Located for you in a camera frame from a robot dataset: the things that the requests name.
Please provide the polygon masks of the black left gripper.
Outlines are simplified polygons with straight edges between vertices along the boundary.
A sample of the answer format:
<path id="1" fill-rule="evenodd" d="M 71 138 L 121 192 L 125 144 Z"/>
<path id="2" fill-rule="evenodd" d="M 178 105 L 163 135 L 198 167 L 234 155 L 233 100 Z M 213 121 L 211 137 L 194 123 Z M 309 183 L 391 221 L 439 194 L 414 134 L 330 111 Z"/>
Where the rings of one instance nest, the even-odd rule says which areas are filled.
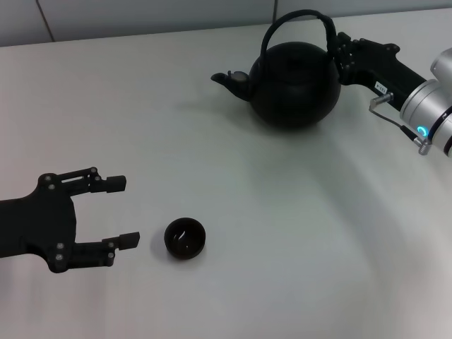
<path id="1" fill-rule="evenodd" d="M 116 193 L 126 189 L 124 175 L 103 179 L 96 167 L 74 172 L 43 174 L 31 194 L 1 201 L 1 257 L 33 254 L 53 273 L 73 268 L 110 267 L 115 251 L 135 249 L 139 232 L 101 242 L 75 244 L 76 215 L 69 194 Z"/>

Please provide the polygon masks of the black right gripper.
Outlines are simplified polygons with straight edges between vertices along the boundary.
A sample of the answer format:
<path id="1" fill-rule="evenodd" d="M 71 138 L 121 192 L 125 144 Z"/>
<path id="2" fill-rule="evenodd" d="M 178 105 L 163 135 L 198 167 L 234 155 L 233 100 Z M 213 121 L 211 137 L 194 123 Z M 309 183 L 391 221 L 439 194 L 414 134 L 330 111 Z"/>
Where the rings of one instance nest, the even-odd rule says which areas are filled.
<path id="1" fill-rule="evenodd" d="M 379 94 L 379 83 L 393 94 L 391 106 L 400 111 L 412 92 L 426 79 L 399 62 L 395 44 L 379 44 L 370 40 L 352 39 L 339 32 L 337 67 L 342 85 L 363 85 Z"/>

